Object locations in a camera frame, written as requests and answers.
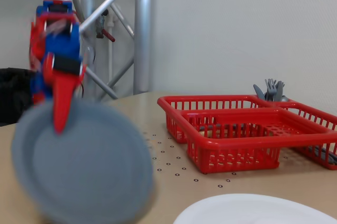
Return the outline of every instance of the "table surface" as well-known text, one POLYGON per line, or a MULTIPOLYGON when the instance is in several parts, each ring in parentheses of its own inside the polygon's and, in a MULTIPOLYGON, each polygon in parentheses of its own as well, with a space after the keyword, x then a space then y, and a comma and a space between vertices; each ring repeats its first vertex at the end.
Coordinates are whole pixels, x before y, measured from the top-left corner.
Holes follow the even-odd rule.
MULTIPOLYGON (((146 93, 109 103, 140 129, 152 156, 156 157, 153 200, 136 223, 173 223, 196 201, 231 193, 293 200, 337 218, 337 190, 334 190, 337 171, 327 170, 290 149, 281 150, 278 169, 201 174, 188 159, 186 146, 177 144, 166 131, 165 112, 157 105, 157 99, 164 95, 167 94, 146 93)), ((45 224, 46 220, 15 179, 10 152, 14 130, 15 125, 0 127, 0 223, 45 224)))

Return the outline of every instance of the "cable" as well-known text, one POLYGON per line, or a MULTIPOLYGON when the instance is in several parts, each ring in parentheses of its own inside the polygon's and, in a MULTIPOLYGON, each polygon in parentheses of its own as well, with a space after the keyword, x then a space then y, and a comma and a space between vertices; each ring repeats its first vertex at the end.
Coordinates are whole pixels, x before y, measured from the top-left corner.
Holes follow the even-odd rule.
POLYGON ((84 95, 84 86, 83 86, 82 83, 81 83, 81 87, 82 87, 82 98, 83 98, 83 95, 84 95))

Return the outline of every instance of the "gray plastic plate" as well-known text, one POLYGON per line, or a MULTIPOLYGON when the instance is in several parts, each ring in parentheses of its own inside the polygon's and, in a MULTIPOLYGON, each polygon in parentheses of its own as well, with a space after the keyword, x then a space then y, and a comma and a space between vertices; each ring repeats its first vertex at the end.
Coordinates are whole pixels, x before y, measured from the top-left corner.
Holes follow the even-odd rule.
POLYGON ((153 185, 143 136, 115 109, 82 100, 57 135, 52 111, 51 101, 27 111, 12 143, 17 178, 41 212, 64 224, 133 219, 153 185))

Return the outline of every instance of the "white wall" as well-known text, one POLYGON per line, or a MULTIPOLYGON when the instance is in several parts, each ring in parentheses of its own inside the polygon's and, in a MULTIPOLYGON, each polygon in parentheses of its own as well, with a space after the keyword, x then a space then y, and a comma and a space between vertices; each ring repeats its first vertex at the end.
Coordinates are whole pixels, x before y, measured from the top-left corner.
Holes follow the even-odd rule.
POLYGON ((0 0, 0 68, 29 68, 31 21, 43 0, 0 0))
MULTIPOLYGON (((42 0, 0 0, 1 67, 27 66, 29 18, 42 0)), ((254 93, 265 78, 285 82, 285 94, 337 114, 336 0, 154 0, 151 87, 180 93, 254 93)), ((117 0, 130 23, 134 0, 117 0)), ((133 54, 117 23, 115 70, 133 54)), ((107 80, 107 40, 97 41, 98 74, 107 80)), ((133 69, 117 84, 132 93, 133 69)))

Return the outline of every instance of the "red dish rack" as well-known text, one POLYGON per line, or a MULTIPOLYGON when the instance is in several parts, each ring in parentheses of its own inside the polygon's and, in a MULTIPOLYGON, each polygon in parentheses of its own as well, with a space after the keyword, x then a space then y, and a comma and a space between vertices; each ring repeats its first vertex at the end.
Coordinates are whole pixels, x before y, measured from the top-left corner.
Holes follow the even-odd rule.
POLYGON ((282 147, 337 169, 337 117, 304 104, 254 95, 166 96, 158 104, 202 173, 277 168, 282 147))

